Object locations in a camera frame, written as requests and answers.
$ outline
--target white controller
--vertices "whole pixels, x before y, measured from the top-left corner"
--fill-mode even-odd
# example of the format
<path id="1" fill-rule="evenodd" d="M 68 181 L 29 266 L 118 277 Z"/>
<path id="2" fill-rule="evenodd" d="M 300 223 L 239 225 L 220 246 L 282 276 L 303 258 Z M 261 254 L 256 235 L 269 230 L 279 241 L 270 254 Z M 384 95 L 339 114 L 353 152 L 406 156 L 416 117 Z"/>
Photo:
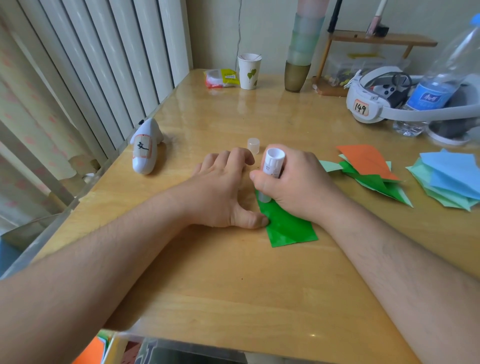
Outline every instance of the white controller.
<path id="1" fill-rule="evenodd" d="M 149 174 L 155 166 L 156 145 L 163 141 L 163 134 L 153 118 L 140 123 L 140 127 L 130 139 L 130 144 L 133 144 L 133 170 L 140 174 Z"/>

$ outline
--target plastic storage box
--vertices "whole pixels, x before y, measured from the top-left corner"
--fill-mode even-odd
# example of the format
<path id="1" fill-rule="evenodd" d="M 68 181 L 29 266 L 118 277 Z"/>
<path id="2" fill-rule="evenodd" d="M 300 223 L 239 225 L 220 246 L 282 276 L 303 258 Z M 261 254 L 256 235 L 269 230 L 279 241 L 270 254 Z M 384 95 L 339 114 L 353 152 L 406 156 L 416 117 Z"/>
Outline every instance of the plastic storage box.
<path id="1" fill-rule="evenodd" d="M 379 54 L 329 54 L 323 78 L 331 86 L 343 86 L 355 76 L 358 70 L 362 74 L 383 66 L 398 66 L 405 69 L 410 64 L 409 60 L 385 58 Z"/>

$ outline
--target hand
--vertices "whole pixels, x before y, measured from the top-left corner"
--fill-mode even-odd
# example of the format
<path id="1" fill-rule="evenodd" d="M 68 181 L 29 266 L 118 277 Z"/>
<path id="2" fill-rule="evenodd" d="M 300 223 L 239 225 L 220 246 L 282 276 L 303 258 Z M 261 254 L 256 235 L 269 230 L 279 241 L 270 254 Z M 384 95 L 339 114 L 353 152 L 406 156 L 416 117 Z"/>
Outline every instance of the hand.
<path id="1" fill-rule="evenodd" d="M 174 199 L 183 204 L 188 223 L 247 229 L 268 225 L 267 216 L 247 211 L 238 203 L 245 163 L 255 163 L 252 153 L 245 148 L 209 154 L 195 167 L 190 179 L 171 189 Z"/>
<path id="2" fill-rule="evenodd" d="M 280 148 L 286 154 L 278 179 L 263 173 L 265 153 L 269 148 Z M 257 190 L 273 198 L 290 214 L 321 224 L 322 215 L 346 198 L 315 154 L 280 144 L 269 145 L 265 153 L 260 170 L 251 171 L 250 179 Z"/>

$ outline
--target wall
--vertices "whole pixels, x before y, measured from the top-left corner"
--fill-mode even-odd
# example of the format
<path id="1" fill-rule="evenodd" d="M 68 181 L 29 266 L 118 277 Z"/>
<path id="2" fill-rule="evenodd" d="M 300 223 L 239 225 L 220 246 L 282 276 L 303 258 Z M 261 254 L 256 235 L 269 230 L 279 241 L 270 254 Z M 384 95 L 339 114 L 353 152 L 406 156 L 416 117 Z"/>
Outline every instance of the wall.
<path id="1" fill-rule="evenodd" d="M 310 75 L 318 69 L 335 2 L 330 0 Z M 367 29 L 379 3 L 380 0 L 344 0 L 336 28 Z M 296 10 L 296 0 L 187 0 L 194 68 L 234 69 L 238 49 L 239 53 L 260 53 L 262 73 L 283 73 Z M 390 27 L 390 32 L 423 34 L 439 42 L 436 48 L 412 50 L 408 71 L 418 74 L 467 28 L 478 12 L 478 0 L 390 0 L 383 23 Z M 368 52 L 375 50 L 373 47 L 334 42 L 331 52 Z M 382 46 L 381 52 L 400 56 L 404 49 Z"/>

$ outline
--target forearm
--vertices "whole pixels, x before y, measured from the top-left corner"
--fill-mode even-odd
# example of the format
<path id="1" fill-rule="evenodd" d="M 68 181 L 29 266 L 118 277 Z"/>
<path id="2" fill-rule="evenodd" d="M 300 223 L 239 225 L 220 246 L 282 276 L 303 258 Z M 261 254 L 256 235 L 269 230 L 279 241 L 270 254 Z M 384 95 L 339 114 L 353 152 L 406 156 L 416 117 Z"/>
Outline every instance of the forearm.
<path id="1" fill-rule="evenodd" d="M 1 281 L 0 341 L 6 350 L 0 362 L 73 361 L 187 224 L 180 204 L 169 192 L 159 194 Z"/>
<path id="2" fill-rule="evenodd" d="M 319 223 L 425 363 L 480 357 L 480 283 L 350 199 Z"/>

